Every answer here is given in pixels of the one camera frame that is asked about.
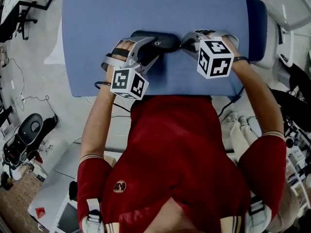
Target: black device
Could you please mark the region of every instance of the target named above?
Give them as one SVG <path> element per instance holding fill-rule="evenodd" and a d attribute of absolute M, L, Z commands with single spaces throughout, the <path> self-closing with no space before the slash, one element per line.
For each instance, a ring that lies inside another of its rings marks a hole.
<path fill-rule="evenodd" d="M 135 36 L 155 37 L 155 40 L 152 41 L 150 44 L 153 45 L 153 49 L 159 49 L 163 53 L 174 52 L 180 47 L 180 40 L 173 33 L 137 30 L 131 35 L 131 37 Z"/>

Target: wrist strap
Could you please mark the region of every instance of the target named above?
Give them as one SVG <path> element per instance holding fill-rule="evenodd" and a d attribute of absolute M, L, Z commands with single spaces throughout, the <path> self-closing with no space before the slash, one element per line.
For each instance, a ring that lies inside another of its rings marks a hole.
<path fill-rule="evenodd" d="M 95 87 L 96 87 L 97 89 L 101 89 L 101 88 L 98 86 L 99 84 L 111 86 L 111 83 L 109 83 L 109 82 L 97 81 L 97 82 L 95 82 L 95 84 L 94 84 Z"/>
<path fill-rule="evenodd" d="M 233 62 L 237 62 L 240 60 L 246 60 L 249 63 L 248 58 L 244 57 L 244 56 L 240 56 L 240 57 L 234 57 Z"/>

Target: black cable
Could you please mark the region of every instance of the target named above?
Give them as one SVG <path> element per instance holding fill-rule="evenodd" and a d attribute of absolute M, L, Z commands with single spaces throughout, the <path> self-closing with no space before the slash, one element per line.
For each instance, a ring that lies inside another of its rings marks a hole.
<path fill-rule="evenodd" d="M 24 91 L 24 89 L 25 89 L 24 73 L 23 73 L 22 68 L 16 63 L 16 60 L 15 60 L 15 59 L 11 58 L 11 59 L 9 60 L 8 64 L 11 62 L 11 60 L 13 60 L 13 61 L 15 62 L 15 65 L 19 68 L 19 70 L 20 70 L 20 72 L 21 72 L 21 75 L 22 75 L 22 77 L 23 77 L 23 88 L 22 88 L 22 90 L 21 90 L 21 92 L 20 92 L 20 94 L 22 95 L 22 94 L 23 94 L 23 91 Z M 48 102 L 50 109 L 51 109 L 51 110 L 53 111 L 53 113 L 56 115 L 55 111 L 52 109 L 52 107 L 51 107 L 51 105 L 50 105 L 50 102 L 49 102 L 50 97 L 49 97 L 48 95 L 46 95 L 46 96 L 45 96 L 45 99 L 43 99 L 43 100 L 39 99 L 38 97 L 32 97 L 32 96 L 28 96 L 28 97 L 22 99 L 21 101 L 22 101 L 22 106 L 23 106 L 23 108 L 21 108 L 20 105 L 18 104 L 17 97 L 13 100 L 13 103 L 15 103 L 15 101 L 16 101 L 17 106 L 18 106 L 22 111 L 24 111 L 24 110 L 25 110 L 25 106 L 24 106 L 24 104 L 23 104 L 23 101 L 26 100 L 26 99 L 38 99 L 39 101 L 46 101 L 46 102 Z"/>
<path fill-rule="evenodd" d="M 116 103 L 113 103 L 113 104 L 114 104 L 115 106 L 120 107 L 120 108 L 122 108 L 123 110 L 125 110 L 125 111 L 131 113 L 131 111 L 129 111 L 128 109 L 125 109 L 123 106 L 118 105 L 118 104 L 116 104 Z"/>
<path fill-rule="evenodd" d="M 107 85 L 107 86 L 110 86 L 110 85 L 111 85 L 111 83 L 108 83 L 108 82 L 97 81 L 97 82 L 95 82 L 94 86 L 95 86 L 97 89 L 101 89 L 101 88 L 98 86 L 99 84 L 103 84 L 103 85 Z M 128 109 L 125 109 L 123 106 L 118 105 L 118 104 L 116 104 L 116 103 L 113 103 L 113 104 L 114 104 L 115 106 L 117 106 L 117 107 L 119 107 L 119 108 L 122 108 L 123 110 L 125 110 L 125 111 L 131 113 L 131 111 L 129 111 Z"/>
<path fill-rule="evenodd" d="M 98 86 L 99 84 L 111 86 L 111 83 L 109 83 L 109 82 L 97 81 L 97 82 L 94 83 L 94 85 L 95 85 L 95 87 L 96 87 L 97 89 L 101 89 L 101 88 Z"/>
<path fill-rule="evenodd" d="M 82 137 L 80 137 L 80 138 L 78 138 L 78 139 L 74 140 L 74 141 L 73 141 L 73 143 L 76 143 L 76 144 L 81 144 L 81 143 L 79 143 L 79 142 L 76 142 L 76 141 L 78 141 L 78 140 L 80 140 L 80 139 L 82 139 Z"/>
<path fill-rule="evenodd" d="M 218 117 L 220 117 L 220 116 L 223 114 L 223 112 L 225 111 L 225 109 L 226 109 L 228 106 L 230 106 L 231 104 L 235 103 L 235 102 L 240 98 L 240 95 L 241 95 L 241 93 L 242 93 L 243 90 L 244 90 L 244 86 L 242 87 L 241 91 L 233 98 L 233 100 L 222 108 L 222 111 L 220 112 L 220 114 L 218 115 Z"/>
<path fill-rule="evenodd" d="M 114 118 L 114 117 L 130 117 L 130 116 L 112 116 L 111 118 Z"/>
<path fill-rule="evenodd" d="M 37 99 L 37 100 L 39 100 L 39 101 L 46 101 L 46 102 L 48 102 L 48 105 L 49 105 L 50 109 L 53 111 L 54 115 L 56 115 L 55 111 L 52 109 L 52 107 L 51 107 L 51 105 L 50 105 L 50 102 L 49 102 L 50 97 L 49 97 L 48 95 L 46 95 L 46 96 L 45 96 L 45 99 L 43 99 L 43 100 L 41 100 L 41 99 L 38 98 L 37 96 L 36 96 L 36 97 L 28 96 L 28 97 L 22 99 L 21 101 L 22 101 L 22 106 L 23 106 L 23 108 L 21 108 L 20 105 L 18 104 L 17 98 L 14 99 L 13 103 L 16 101 L 16 104 L 18 105 L 18 107 L 19 107 L 22 111 L 24 111 L 24 110 L 25 110 L 25 106 L 24 106 L 24 104 L 23 104 L 23 101 L 26 100 L 26 99 Z"/>

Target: desk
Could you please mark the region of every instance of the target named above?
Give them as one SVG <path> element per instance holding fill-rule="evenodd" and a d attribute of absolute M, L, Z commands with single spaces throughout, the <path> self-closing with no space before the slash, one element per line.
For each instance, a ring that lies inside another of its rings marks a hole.
<path fill-rule="evenodd" d="M 104 79 L 100 65 L 115 44 L 136 30 L 174 33 L 182 38 L 197 29 L 226 29 L 240 40 L 248 56 L 248 15 L 245 0 L 63 0 L 63 44 L 72 95 L 96 96 Z M 228 78 L 206 80 L 197 62 L 179 50 L 164 56 L 147 75 L 146 95 L 235 96 L 242 84 Z"/>

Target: black strap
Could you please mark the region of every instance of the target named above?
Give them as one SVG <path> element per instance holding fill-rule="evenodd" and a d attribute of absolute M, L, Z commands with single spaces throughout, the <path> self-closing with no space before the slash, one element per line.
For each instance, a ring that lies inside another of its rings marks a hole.
<path fill-rule="evenodd" d="M 209 35 L 210 33 L 215 33 L 214 30 L 196 30 L 197 33 L 202 33 L 204 35 Z"/>
<path fill-rule="evenodd" d="M 240 60 L 246 60 L 249 63 L 248 58 L 244 57 L 244 56 L 240 56 L 240 57 L 234 57 L 233 62 L 237 62 Z"/>
<path fill-rule="evenodd" d="M 104 84 L 104 85 L 108 85 L 108 86 L 111 86 L 111 83 L 108 83 L 108 82 L 102 82 L 102 81 L 97 81 L 97 82 L 95 82 L 95 87 L 97 88 L 97 89 L 101 89 L 98 85 L 99 84 Z"/>
<path fill-rule="evenodd" d="M 126 50 L 126 49 L 113 49 L 112 52 L 111 52 L 111 55 L 112 54 L 117 54 L 117 55 L 121 55 L 125 58 L 128 57 L 128 54 L 129 54 L 129 50 Z"/>

